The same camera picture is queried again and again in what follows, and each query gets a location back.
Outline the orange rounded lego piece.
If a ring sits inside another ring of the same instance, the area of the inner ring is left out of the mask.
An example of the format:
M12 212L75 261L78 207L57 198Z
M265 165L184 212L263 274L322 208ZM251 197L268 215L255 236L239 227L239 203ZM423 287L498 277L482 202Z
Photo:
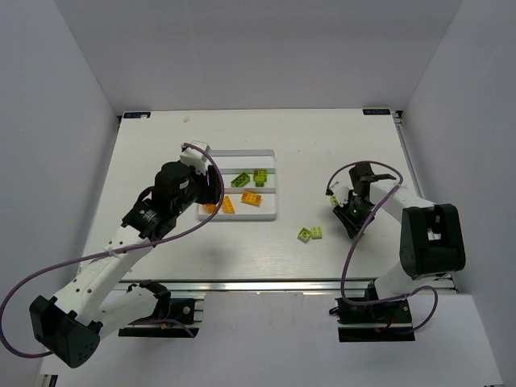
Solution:
M212 214L215 212L217 206L215 204L205 204L205 208L209 214Z

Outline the yellow lego brick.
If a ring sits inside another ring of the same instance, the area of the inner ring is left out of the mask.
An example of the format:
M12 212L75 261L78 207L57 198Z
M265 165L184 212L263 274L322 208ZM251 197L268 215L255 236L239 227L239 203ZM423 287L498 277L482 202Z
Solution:
M235 208L234 208L231 198L229 196L224 197L222 208L223 208L224 214L234 214L235 213Z

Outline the lime long lego brick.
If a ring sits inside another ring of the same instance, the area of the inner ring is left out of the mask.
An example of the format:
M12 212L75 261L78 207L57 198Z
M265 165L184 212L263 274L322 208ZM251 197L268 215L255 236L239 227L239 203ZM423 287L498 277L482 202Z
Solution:
M250 176L246 172L242 172L231 181L231 187L242 188L247 185L250 180Z

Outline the orange lego brick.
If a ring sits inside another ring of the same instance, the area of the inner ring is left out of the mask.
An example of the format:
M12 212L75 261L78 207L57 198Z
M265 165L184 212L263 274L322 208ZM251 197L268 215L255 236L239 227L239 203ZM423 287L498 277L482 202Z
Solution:
M241 202L250 206L260 206L262 202L262 196L258 193L244 190L241 195Z

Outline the lime square lego brick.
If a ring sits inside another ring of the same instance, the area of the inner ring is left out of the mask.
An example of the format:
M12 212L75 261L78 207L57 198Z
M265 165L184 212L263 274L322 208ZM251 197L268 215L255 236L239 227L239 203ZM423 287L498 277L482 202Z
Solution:
M253 172L253 181L255 187L264 187L268 180L268 172L266 169L255 169Z

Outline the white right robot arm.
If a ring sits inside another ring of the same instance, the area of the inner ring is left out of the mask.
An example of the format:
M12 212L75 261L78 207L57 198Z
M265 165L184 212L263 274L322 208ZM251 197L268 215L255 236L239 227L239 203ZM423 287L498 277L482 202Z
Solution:
M373 160L345 165L351 183L329 180L326 195L337 201L333 212L344 225L352 245L347 253L341 282L366 228L379 210L400 225L398 262L372 281L372 298L349 305L373 306L400 302L429 289L431 281L464 269L466 254L458 209L452 204L436 204L420 198L404 185L404 177L392 166L375 173Z

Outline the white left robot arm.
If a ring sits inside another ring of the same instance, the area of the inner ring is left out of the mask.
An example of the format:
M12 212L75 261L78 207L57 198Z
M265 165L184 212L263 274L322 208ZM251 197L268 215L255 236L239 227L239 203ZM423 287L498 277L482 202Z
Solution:
M70 368L83 365L101 340L140 321L155 323L170 315L170 292L156 281L131 285L112 301L107 296L132 267L177 225L192 204L216 204L221 197L217 169L196 170L168 162L123 217L107 245L107 257L92 260L50 298L38 296L29 312L37 341Z

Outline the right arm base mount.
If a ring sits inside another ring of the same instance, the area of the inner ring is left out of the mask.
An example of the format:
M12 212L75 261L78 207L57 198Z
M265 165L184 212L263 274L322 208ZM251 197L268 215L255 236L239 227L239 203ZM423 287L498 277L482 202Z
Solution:
M329 315L337 318L340 343L415 341L408 301L353 306L336 298Z

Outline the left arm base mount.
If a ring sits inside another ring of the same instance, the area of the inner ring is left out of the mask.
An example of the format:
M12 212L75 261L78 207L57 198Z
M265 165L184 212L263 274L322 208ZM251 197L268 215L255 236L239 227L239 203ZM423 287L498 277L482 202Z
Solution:
M156 281L132 283L127 292L147 289L157 296L157 305L148 317L140 318L136 325L120 329L118 337L153 339L193 339L202 321L201 301L195 298L173 298L170 291Z

